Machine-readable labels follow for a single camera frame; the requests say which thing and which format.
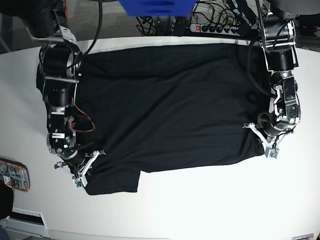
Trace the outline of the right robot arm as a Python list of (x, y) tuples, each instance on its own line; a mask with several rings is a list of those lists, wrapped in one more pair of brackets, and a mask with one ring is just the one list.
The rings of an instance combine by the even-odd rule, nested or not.
[(89, 144), (78, 144), (73, 109), (80, 84), (81, 65), (88, 55), (78, 46), (68, 24), (64, 0), (2, 0), (3, 15), (20, 18), (33, 41), (41, 45), (38, 72), (42, 99), (48, 108), (46, 137), (50, 153), (62, 160), (55, 168), (68, 166), (76, 187), (86, 187), (86, 175), (104, 152), (85, 153)]

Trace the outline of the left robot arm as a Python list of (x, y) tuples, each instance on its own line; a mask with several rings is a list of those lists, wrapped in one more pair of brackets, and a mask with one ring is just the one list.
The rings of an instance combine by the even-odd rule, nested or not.
[(251, 57), (246, 60), (246, 71), (252, 84), (270, 98), (272, 112), (262, 112), (257, 123), (245, 123), (265, 145), (265, 156), (277, 158), (280, 141), (292, 134), (301, 120), (301, 106), (298, 98), (298, 84), (292, 74), (299, 66), (296, 51), (295, 18), (299, 7), (287, 0), (256, 1), (257, 14), (254, 14), (244, 0), (231, 0), (229, 6), (248, 26), (257, 25), (263, 50), (266, 69), (271, 72), (270, 91), (265, 90), (254, 80), (251, 70)]

